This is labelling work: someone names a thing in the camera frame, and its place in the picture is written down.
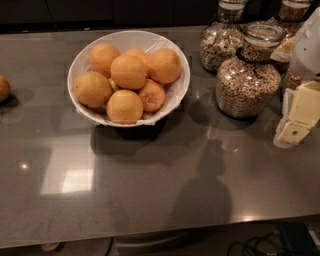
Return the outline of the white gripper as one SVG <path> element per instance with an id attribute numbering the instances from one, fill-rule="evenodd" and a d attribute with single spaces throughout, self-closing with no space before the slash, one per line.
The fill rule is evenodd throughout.
<path id="1" fill-rule="evenodd" d="M 270 58 L 283 63 L 290 61 L 290 70 L 303 80 L 320 79 L 320 7 L 305 21 L 295 38 L 282 42 Z M 295 90 L 287 88 L 273 144 L 278 148 L 298 145 L 319 120 L 320 82 L 306 82 Z"/>

